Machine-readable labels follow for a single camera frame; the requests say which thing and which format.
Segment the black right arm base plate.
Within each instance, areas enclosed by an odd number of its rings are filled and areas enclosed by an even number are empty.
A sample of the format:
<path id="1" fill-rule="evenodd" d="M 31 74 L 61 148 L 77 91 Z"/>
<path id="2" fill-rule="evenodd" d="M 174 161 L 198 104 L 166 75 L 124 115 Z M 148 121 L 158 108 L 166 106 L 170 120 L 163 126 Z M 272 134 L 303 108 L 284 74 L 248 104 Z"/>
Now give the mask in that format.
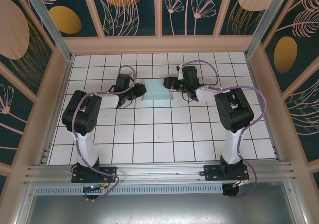
<path id="1" fill-rule="evenodd" d="M 246 165 L 231 170 L 226 176 L 223 174 L 219 165 L 205 165 L 203 170 L 206 181 L 241 181 L 249 180 Z"/>

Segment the long aluminium base rail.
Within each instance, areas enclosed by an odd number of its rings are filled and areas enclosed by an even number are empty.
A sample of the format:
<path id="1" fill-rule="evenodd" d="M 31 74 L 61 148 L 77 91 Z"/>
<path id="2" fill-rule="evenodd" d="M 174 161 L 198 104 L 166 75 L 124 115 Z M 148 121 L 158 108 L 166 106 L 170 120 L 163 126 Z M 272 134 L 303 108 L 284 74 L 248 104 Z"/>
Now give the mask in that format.
<path id="1" fill-rule="evenodd" d="M 167 162 L 141 164 L 115 164 L 120 184 L 182 184 L 204 183 L 199 176 L 205 165 L 217 165 L 218 161 Z M 297 176 L 290 162 L 278 160 L 250 160 L 258 182 L 294 180 Z M 71 165 L 30 166 L 24 177 L 25 184 L 71 185 Z"/>

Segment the light blue cloth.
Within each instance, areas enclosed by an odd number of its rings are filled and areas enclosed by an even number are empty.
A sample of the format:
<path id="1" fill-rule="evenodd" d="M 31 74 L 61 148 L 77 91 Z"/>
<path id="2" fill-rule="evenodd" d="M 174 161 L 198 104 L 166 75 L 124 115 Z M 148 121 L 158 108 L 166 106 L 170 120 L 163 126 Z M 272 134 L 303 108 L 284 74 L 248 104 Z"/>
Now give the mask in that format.
<path id="1" fill-rule="evenodd" d="M 170 89 L 164 86 L 164 78 L 144 79 L 146 92 L 142 100 L 173 100 Z"/>

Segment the aluminium corner post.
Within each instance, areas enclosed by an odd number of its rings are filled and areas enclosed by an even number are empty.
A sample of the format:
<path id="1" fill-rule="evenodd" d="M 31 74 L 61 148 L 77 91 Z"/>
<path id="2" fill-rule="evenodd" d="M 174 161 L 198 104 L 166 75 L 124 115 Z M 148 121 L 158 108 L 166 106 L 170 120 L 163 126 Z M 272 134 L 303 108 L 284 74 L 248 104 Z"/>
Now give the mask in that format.
<path id="1" fill-rule="evenodd" d="M 55 41 L 57 47 L 61 51 L 63 57 L 67 60 L 71 60 L 71 53 L 66 45 L 66 43 L 63 40 L 63 37 L 58 30 L 57 26 L 55 25 L 53 19 L 51 18 L 46 6 L 41 0 L 30 0 L 31 4 L 33 5 L 35 11 L 39 15 L 39 17 L 42 19 L 44 25 L 46 26 L 49 34 Z"/>
<path id="2" fill-rule="evenodd" d="M 265 12 L 262 15 L 260 22 L 258 23 L 253 35 L 252 39 L 245 51 L 245 58 L 250 59 L 250 57 L 254 54 L 258 45 L 261 42 L 262 37 L 266 33 L 268 27 L 271 25 L 274 20 L 275 15 L 278 13 L 282 3 L 284 0 L 271 0 Z"/>

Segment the aluminium side rail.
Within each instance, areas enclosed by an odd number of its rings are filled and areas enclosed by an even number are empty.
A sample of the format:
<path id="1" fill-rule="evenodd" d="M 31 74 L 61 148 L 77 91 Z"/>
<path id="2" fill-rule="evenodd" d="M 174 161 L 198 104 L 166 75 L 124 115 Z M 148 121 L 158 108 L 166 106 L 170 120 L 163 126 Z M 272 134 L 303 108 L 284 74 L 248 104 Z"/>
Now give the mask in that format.
<path id="1" fill-rule="evenodd" d="M 39 147 L 36 165 L 47 162 L 44 155 L 50 151 L 55 138 L 55 131 L 59 123 L 60 111 L 73 62 L 74 56 L 67 60 L 56 61 L 54 62 L 53 72 L 45 76 L 45 81 L 49 82 L 49 84 L 44 84 L 44 88 L 41 89 L 41 93 L 44 94 L 42 117 L 47 114 L 49 118 L 46 122 L 41 146 Z"/>
<path id="2" fill-rule="evenodd" d="M 253 125 L 248 133 L 252 139 L 244 141 L 244 157 L 248 159 L 285 161 L 281 150 L 281 123 L 283 102 L 280 89 L 265 54 L 254 54 L 247 60 L 254 86 L 260 90 L 267 102 L 267 110 L 262 121 Z"/>

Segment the grey metal sheet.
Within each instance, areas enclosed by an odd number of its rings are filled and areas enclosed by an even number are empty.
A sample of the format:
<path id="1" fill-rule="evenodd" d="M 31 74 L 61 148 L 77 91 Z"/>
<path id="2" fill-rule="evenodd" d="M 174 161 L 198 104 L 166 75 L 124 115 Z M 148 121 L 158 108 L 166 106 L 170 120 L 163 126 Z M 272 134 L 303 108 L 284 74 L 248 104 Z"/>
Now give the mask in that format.
<path id="1" fill-rule="evenodd" d="M 90 203 L 80 195 L 28 195 L 19 224 L 309 224 L 290 183 L 259 183 L 252 194 L 117 194 Z"/>

